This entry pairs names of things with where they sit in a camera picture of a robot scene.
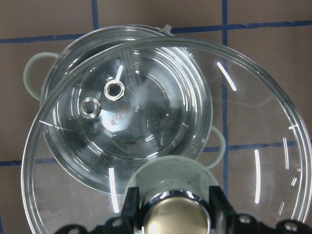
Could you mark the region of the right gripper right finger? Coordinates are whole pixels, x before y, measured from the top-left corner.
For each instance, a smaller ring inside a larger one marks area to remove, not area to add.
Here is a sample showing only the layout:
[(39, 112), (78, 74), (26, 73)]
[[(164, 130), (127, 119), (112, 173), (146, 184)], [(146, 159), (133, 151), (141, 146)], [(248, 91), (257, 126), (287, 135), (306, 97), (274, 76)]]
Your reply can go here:
[(215, 232), (231, 232), (235, 211), (219, 186), (209, 187), (209, 207), (212, 229)]

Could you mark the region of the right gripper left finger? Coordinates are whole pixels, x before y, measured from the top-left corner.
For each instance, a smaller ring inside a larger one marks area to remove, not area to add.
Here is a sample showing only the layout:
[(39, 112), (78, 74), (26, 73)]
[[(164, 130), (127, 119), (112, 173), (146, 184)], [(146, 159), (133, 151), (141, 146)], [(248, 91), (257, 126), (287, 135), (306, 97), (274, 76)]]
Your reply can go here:
[(140, 229), (140, 195), (139, 187), (130, 187), (124, 200), (122, 212), (122, 229), (124, 231), (135, 231)]

